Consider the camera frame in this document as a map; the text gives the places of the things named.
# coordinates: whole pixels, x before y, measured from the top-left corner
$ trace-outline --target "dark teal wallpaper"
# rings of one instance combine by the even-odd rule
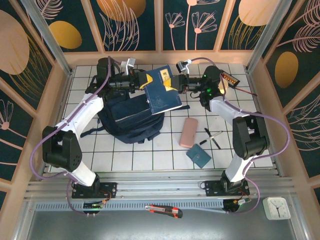
[[[52,65],[8,1],[0,1],[0,78],[37,109]]]
[[[283,107],[320,72],[320,1],[306,0],[266,63]]]
[[[81,0],[36,0],[63,52],[97,52]]]
[[[297,0],[292,0],[292,2],[290,4],[290,7],[289,7],[288,11],[286,12],[286,14],[284,15],[284,17],[283,17],[278,29],[275,31],[275,33],[273,34],[269,44],[265,48],[265,50],[264,50],[264,52],[262,54],[263,58],[265,58],[265,56],[267,55],[271,45],[274,43],[275,38],[278,36],[280,30],[282,29],[283,25],[285,24],[287,18],[289,17],[289,15],[290,15],[292,9],[294,8],[294,6],[296,5],[296,3],[297,3]]]
[[[226,0],[163,1],[163,50],[212,50]]]
[[[309,177],[320,174],[320,85],[286,118]]]
[[[12,180],[33,118],[0,90],[0,179]]]
[[[221,50],[253,50],[277,3],[277,0],[236,0]]]
[[[105,51],[156,50],[154,0],[90,0]]]

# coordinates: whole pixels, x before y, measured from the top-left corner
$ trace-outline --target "red cable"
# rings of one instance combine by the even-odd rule
[[[251,95],[253,95],[253,96],[258,97],[258,95],[257,95],[257,94],[255,94],[255,93],[253,93],[253,92],[246,91],[246,90],[241,89],[241,88],[238,88],[238,87],[235,87],[235,89],[237,89],[237,90],[239,90],[239,91],[242,91],[242,92],[245,92],[245,93],[247,93],[247,94],[251,94]]]

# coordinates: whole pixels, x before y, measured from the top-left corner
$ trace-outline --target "white clock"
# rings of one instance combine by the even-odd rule
[[[266,218],[269,220],[290,219],[290,211],[286,199],[280,196],[270,196],[263,201]]]

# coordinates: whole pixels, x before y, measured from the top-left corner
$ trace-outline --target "blue book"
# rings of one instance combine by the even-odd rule
[[[178,90],[170,87],[172,72],[169,65],[146,71],[152,82],[144,87],[152,114],[160,114],[182,106]]]

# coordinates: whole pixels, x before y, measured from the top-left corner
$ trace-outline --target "white tile floor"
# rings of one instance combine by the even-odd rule
[[[190,75],[198,77],[203,74],[209,64],[192,64],[189,66]],[[163,64],[150,64],[135,66],[138,69],[146,71],[164,66]],[[241,64],[217,64],[217,67],[232,74],[240,80],[238,87],[249,91],[247,77]],[[174,64],[170,64],[174,75],[178,74]],[[69,92],[67,104],[65,106],[64,117],[77,106],[84,95],[84,90],[89,85],[92,77],[97,73],[96,66],[78,66],[75,70],[74,79]],[[137,91],[131,97],[143,94],[144,91]],[[228,88],[226,97],[232,104],[251,112],[256,111],[253,97],[242,91]],[[168,111],[165,113],[161,134],[154,140],[145,140],[144,144],[124,144],[121,141],[108,134],[105,130],[93,132],[83,138],[79,143],[83,152],[82,160],[94,172],[110,171],[150,171],[150,170],[190,170],[199,169],[187,157],[187,148],[179,146],[179,140],[186,118],[191,117],[198,120],[198,128],[195,137],[195,143],[199,143],[208,137],[204,128],[211,132],[223,131],[216,137],[216,141],[222,148],[219,150],[216,145],[210,141],[201,147],[212,157],[204,166],[204,169],[224,169],[228,167],[234,154],[232,144],[232,127],[220,116],[214,112],[205,110],[199,99],[190,97],[190,93],[181,94],[183,105],[189,105],[190,109]],[[84,131],[92,128],[101,127],[98,124],[96,115]],[[253,168],[272,168],[273,163],[270,158],[264,158],[252,165]],[[60,170],[52,167],[51,172]]]

